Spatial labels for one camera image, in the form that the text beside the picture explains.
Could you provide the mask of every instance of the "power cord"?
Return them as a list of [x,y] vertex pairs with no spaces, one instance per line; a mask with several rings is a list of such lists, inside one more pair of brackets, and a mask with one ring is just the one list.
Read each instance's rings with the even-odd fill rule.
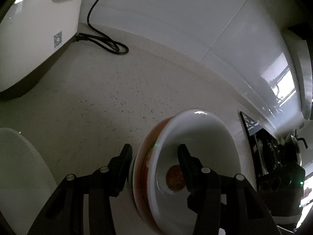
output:
[[106,34],[104,34],[103,32],[99,31],[98,29],[96,29],[95,27],[93,27],[91,24],[90,24],[90,14],[92,12],[92,10],[94,9],[94,7],[96,6],[96,4],[98,3],[99,0],[96,0],[94,2],[94,4],[91,6],[89,12],[88,12],[88,15],[87,15],[87,24],[88,26],[94,30],[95,32],[97,32],[98,34],[102,35],[103,37],[101,36],[96,36],[96,35],[90,35],[90,34],[86,34],[86,33],[79,33],[77,36],[76,36],[76,41],[81,41],[81,40],[84,40],[84,41],[91,41],[95,44],[97,44],[98,46],[100,46],[101,48],[104,48],[106,51],[112,53],[112,54],[116,54],[116,55],[125,55],[129,52],[129,48],[121,43],[121,42],[117,42],[115,40],[112,40],[109,36],[107,36]]

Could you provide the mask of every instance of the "qr code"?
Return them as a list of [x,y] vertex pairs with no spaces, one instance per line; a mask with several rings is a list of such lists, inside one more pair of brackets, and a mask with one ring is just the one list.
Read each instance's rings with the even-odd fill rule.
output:
[[59,47],[62,44],[62,31],[53,36],[54,48]]

